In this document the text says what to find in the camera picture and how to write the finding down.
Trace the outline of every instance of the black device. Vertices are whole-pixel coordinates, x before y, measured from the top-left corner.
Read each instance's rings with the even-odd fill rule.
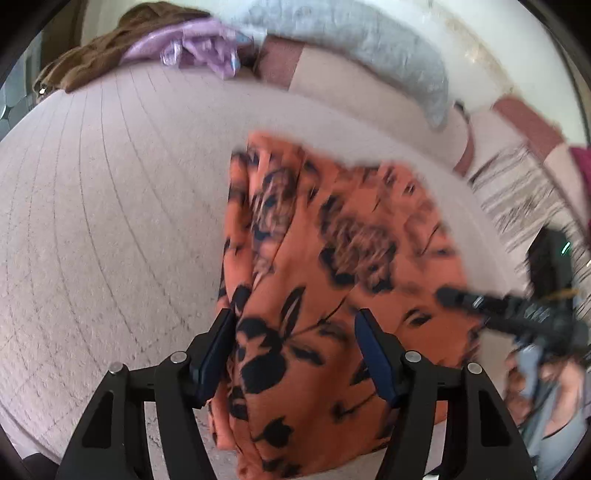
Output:
[[[143,403],[156,403],[171,480],[215,480],[195,422],[221,378],[234,343],[236,319],[222,310],[186,352],[156,367],[129,371],[113,364],[79,421],[57,480],[152,480]],[[380,397],[399,408],[376,479],[423,478],[438,400],[449,404],[441,479],[534,480],[525,446],[502,399],[477,364],[433,365],[406,352],[369,310],[355,318],[355,335]]]
[[[586,352],[589,327],[568,310],[512,295],[499,299],[452,287],[440,288],[436,296],[444,307],[482,316],[485,328],[515,335],[524,343],[538,342],[552,355]]]

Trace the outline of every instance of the metal screw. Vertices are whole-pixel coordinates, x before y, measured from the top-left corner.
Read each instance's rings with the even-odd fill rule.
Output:
[[[182,364],[187,359],[187,354],[185,352],[174,352],[170,356],[170,361],[174,364]]]
[[[113,362],[109,365],[109,373],[116,375],[123,370],[123,364],[121,362]]]
[[[412,350],[409,352],[406,352],[406,354],[404,355],[404,358],[413,364],[417,364],[423,359],[423,357],[421,356],[420,353],[414,352]]]
[[[471,363],[468,364],[468,371],[474,375],[480,375],[482,373],[482,367],[478,364]]]

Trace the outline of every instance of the person's hand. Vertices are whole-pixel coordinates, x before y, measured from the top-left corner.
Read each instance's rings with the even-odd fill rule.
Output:
[[[525,377],[517,370],[515,352],[507,357],[506,366],[509,374],[505,403],[513,421],[521,425],[531,412],[532,402],[521,395],[521,391],[525,388]],[[544,436],[552,435],[566,426],[580,408],[580,396],[584,384],[583,369],[570,360],[566,365],[558,362],[545,364],[540,368],[540,378],[544,381],[551,381],[558,374],[560,374],[558,377],[560,391]]]

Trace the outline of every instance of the purple cloth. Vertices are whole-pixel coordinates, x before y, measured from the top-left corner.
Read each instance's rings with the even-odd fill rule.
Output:
[[[160,59],[165,65],[207,65],[221,78],[240,69],[238,47],[251,40],[217,18],[200,18],[161,28],[134,43],[120,64]]]

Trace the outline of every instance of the orange cloth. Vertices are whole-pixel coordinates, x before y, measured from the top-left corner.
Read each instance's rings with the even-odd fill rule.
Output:
[[[465,287],[460,258],[402,164],[344,168],[252,134],[230,161],[225,235],[218,308],[239,320],[210,427],[238,451],[242,480],[320,472],[386,444],[395,412],[355,342],[358,309],[436,364],[469,350],[476,322],[433,296]]]

